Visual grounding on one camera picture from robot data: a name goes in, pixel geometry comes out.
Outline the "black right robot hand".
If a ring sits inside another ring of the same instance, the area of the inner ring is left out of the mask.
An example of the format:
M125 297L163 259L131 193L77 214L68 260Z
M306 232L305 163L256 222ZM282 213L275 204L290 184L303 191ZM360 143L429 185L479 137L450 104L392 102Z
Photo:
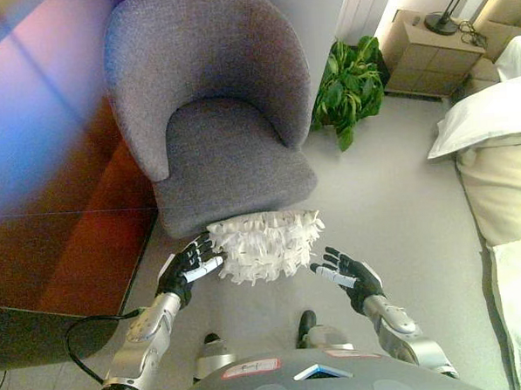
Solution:
M336 283L350 298L350 304L364 314L364 301L371 296L385 296L382 282L366 262L352 260L334 247L326 247L323 264L311 263L310 270L317 276Z

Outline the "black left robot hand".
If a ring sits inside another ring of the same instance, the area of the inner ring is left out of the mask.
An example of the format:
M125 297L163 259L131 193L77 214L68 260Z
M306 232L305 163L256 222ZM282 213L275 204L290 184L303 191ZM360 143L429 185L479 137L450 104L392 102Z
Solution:
M171 255L161 268L155 293L173 293L181 300L181 308L189 304L191 289L196 279L221 267L223 253L215 253L209 232L202 232L177 255Z

